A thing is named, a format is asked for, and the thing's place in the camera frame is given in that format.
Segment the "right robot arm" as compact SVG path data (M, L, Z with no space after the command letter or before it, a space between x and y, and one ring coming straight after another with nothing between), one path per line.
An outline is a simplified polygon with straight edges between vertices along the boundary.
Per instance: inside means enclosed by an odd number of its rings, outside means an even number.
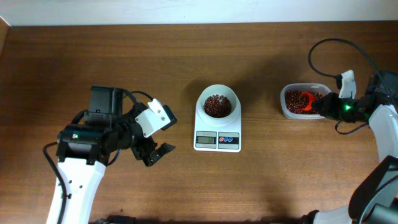
M397 74L375 72L358 100L329 93L312 106L339 123L360 121L369 126L380 163L354 191L347 206L327 212L314 210L299 223L397 224Z

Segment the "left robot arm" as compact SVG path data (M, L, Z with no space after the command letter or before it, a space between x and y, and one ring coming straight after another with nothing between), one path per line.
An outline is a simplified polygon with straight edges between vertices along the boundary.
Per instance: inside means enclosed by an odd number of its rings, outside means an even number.
M169 106L150 97L148 104L136 100L135 91L93 86L90 103L60 131L53 145L57 161L43 148L57 180L47 223L88 223L97 188L108 166L110 155L130 149L136 160L153 166L174 150L158 145L152 135L177 122Z

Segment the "orange measuring scoop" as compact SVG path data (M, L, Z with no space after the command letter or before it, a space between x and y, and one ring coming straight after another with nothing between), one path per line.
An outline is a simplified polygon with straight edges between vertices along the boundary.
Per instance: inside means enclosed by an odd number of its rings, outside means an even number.
M315 97L312 93L308 91L303 91L300 94L300 97L305 97L308 101L307 105L304 108L301 108L301 111L311 111L312 110L312 103L315 101Z

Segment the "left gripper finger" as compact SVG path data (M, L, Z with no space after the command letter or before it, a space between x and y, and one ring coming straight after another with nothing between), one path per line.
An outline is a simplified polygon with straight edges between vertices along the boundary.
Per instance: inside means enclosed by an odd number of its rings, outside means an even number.
M154 149L146 156L146 167L153 166L156 162L158 162L163 156L172 152L176 147L163 143L158 149Z
M166 112L166 115L168 117L168 119L170 120L170 122L168 124L166 124L162 130L165 131L167 130L169 127L173 126L174 124L177 123L177 118L174 115L174 112L170 109L170 107L168 105L164 105L163 109Z

